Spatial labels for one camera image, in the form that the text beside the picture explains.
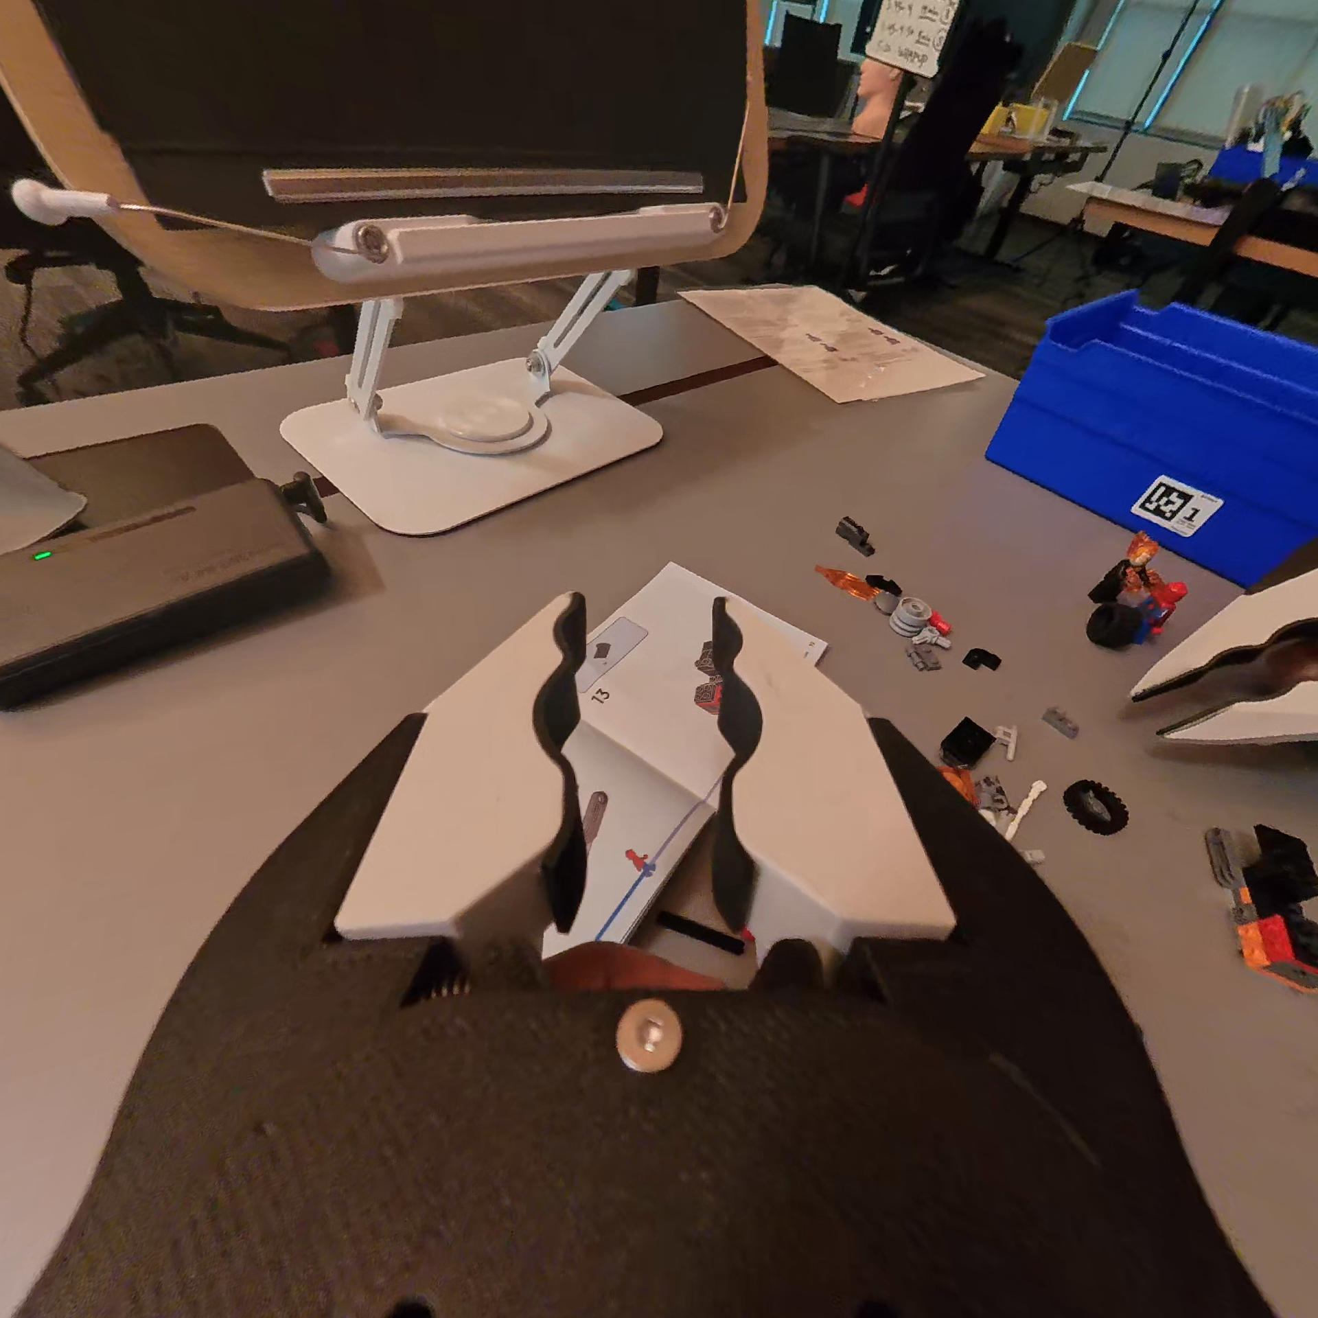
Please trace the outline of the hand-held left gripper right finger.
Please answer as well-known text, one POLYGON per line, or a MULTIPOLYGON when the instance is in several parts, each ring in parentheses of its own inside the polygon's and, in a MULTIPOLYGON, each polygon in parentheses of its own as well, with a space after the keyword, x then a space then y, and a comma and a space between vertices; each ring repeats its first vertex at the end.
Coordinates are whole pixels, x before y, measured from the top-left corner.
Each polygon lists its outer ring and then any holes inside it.
POLYGON ((711 647, 731 750, 711 849, 722 920, 756 951, 947 938, 951 905, 861 704, 745 602, 714 598, 711 647))

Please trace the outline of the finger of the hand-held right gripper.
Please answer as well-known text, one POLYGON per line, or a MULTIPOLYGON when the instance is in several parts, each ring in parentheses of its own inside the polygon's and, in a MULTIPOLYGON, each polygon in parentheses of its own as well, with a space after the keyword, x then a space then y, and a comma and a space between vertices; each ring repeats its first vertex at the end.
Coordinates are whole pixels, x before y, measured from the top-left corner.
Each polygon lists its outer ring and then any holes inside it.
POLYGON ((1287 745, 1316 739, 1316 660, 1254 660, 1211 666, 1176 695, 1206 701, 1162 728, 1173 745, 1287 745))
POLYGON ((1164 653, 1129 691, 1129 701, 1181 691, 1211 673, 1251 664, 1283 641, 1309 635, 1316 635, 1316 567, 1228 602, 1164 653))

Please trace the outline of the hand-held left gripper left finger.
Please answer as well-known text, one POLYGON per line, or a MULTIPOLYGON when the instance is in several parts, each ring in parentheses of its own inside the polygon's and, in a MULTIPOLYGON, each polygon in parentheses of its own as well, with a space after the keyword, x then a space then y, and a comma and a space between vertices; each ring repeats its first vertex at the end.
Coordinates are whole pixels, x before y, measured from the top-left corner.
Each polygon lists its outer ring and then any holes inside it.
POLYGON ((334 915, 340 938, 541 938, 586 888, 576 675, 586 598, 555 597, 423 709, 334 915))

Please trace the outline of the lego instruction booklet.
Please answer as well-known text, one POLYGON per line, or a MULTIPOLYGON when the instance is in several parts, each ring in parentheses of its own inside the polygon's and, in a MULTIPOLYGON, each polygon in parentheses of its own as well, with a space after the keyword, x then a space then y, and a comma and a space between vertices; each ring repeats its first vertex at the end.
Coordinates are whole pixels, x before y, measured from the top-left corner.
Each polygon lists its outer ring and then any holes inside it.
POLYGON ((666 564, 586 641, 580 724, 565 745, 580 793, 586 888, 541 951, 624 943, 716 813, 731 758, 718 734, 711 610, 726 590, 666 564))

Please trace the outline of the black orange lego vehicle assembly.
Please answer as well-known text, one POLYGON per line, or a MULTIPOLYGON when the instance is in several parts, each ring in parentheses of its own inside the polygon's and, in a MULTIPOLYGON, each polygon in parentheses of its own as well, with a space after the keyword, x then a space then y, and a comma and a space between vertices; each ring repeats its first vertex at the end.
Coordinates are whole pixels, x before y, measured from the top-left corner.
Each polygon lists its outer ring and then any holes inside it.
POLYGON ((1316 997, 1316 862, 1299 836, 1271 826, 1241 834, 1206 831, 1213 881, 1228 895, 1231 924, 1244 964, 1316 997))

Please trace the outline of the red blue lego minifigure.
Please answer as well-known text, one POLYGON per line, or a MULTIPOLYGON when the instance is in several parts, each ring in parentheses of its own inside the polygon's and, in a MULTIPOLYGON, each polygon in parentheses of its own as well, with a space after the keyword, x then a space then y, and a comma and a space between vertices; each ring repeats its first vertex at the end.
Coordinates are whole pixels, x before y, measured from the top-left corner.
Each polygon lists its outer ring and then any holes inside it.
POLYGON ((1143 647, 1158 639, 1176 611, 1179 602, 1188 597, 1188 582, 1181 581, 1162 581, 1154 585, 1143 585, 1129 590, 1129 610, 1134 611, 1133 647, 1143 647))

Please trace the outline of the flame head lego minifigure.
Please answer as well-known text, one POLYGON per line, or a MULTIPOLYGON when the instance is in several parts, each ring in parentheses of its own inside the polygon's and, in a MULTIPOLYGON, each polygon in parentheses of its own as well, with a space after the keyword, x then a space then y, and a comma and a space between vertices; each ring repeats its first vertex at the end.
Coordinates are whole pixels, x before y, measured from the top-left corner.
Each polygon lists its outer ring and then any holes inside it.
POLYGON ((1149 564, 1155 558, 1158 545, 1134 533, 1125 558, 1103 572, 1103 579, 1087 590, 1092 603, 1117 603, 1122 597, 1139 597, 1150 589, 1149 564))

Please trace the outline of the thin black lego tire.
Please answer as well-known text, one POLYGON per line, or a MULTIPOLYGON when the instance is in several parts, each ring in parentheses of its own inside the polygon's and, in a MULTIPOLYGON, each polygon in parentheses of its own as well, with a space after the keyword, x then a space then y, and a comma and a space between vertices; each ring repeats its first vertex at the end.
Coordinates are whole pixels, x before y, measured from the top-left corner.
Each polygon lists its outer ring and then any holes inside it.
POLYGON ((1129 807, 1125 800, 1095 780, 1077 780, 1064 786, 1062 803, 1066 817, 1092 834, 1117 834, 1129 826, 1129 807))

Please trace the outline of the blue plastic bin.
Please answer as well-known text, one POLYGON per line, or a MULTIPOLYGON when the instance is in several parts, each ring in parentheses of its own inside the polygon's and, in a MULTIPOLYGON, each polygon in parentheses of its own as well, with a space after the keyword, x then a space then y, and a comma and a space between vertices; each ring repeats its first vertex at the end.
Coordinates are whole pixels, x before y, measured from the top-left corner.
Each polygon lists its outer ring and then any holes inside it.
POLYGON ((1254 585, 1316 542, 1316 345, 1134 294, 1074 307, 985 461, 1254 585))

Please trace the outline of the black power bank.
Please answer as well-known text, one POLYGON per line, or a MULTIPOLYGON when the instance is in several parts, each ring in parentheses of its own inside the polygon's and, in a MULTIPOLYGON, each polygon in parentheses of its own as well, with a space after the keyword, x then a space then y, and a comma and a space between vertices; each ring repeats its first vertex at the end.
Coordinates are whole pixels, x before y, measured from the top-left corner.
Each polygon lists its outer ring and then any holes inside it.
POLYGON ((287 511, 248 479, 3 555, 3 712, 320 597, 287 511))

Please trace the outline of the white tablet stand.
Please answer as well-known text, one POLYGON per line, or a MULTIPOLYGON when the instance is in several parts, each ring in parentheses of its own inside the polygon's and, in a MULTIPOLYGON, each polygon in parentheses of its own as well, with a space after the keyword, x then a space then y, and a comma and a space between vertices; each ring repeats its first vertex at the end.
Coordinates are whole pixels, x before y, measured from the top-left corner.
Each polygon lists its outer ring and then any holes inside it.
POLYGON ((705 245, 726 207, 637 207, 598 218, 486 223, 397 218, 340 224, 310 244, 321 274, 342 284, 403 274, 486 274, 507 258, 565 258, 590 273, 522 358, 381 388, 403 297, 369 297, 356 321, 346 397, 291 413, 279 435, 373 526, 437 537, 590 470, 650 449, 660 420, 559 371, 571 348, 633 280, 618 258, 646 245, 705 245))

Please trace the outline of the printed paper sheet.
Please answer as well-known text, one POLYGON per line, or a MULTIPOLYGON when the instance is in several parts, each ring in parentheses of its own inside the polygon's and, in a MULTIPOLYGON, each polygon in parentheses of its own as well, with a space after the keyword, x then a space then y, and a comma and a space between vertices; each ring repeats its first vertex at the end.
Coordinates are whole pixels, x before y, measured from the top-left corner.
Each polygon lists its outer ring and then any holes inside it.
POLYGON ((875 403, 980 379, 814 284, 682 290, 682 300, 765 354, 832 403, 875 403))

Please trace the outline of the brown wooden desk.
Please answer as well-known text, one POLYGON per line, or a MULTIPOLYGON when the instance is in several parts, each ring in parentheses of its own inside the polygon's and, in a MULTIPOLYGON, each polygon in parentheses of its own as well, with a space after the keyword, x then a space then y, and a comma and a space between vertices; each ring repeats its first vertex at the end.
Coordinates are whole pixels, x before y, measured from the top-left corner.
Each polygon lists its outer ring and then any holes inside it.
MULTIPOLYGON (((836 277, 861 223, 865 175, 871 169, 871 161, 884 144, 900 142, 901 130, 909 127, 915 117, 915 112, 905 116, 888 137, 871 142, 854 137, 850 130, 853 126, 845 120, 772 110, 765 212, 768 265, 782 266, 784 274, 797 274, 807 283, 822 283, 839 290, 836 277)), ((999 133, 980 133, 980 138, 967 152, 972 177, 980 186, 980 195, 983 177, 992 164, 1002 164, 1005 172, 1015 181, 1015 192, 1009 194, 992 235, 989 256, 999 253, 1002 240, 1015 214, 1020 212, 1033 181, 1077 172, 1081 164, 1086 164, 1086 160, 1095 156, 1098 152, 1101 150, 1092 144, 1062 138, 1053 133, 1045 142, 1018 142, 999 133)))

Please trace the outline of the white flat object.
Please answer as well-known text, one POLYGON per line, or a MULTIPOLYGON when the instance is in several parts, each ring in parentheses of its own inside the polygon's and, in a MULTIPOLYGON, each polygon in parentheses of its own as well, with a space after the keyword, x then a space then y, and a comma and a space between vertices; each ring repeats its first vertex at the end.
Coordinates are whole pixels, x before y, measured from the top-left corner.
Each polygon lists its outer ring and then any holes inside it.
POLYGON ((86 494, 59 486, 3 445, 3 555, 24 551, 74 526, 86 494))

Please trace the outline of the pink mannequin head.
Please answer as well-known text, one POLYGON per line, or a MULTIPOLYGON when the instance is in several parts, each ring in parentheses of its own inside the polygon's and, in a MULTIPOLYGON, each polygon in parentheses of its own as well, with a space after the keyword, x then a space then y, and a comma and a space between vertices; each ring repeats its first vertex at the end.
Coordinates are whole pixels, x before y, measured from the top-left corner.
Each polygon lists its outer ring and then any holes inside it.
POLYGON ((871 57, 864 59, 858 78, 858 108, 850 124, 854 137, 878 142, 886 133, 895 117, 901 78, 901 67, 871 57))

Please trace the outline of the white handwritten board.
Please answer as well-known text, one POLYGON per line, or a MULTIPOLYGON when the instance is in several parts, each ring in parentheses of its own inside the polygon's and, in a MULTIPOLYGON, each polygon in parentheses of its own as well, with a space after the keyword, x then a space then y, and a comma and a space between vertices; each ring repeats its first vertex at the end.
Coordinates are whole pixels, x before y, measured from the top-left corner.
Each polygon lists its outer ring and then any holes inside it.
POLYGON ((937 78, 960 2, 881 2, 865 57, 915 78, 937 78))

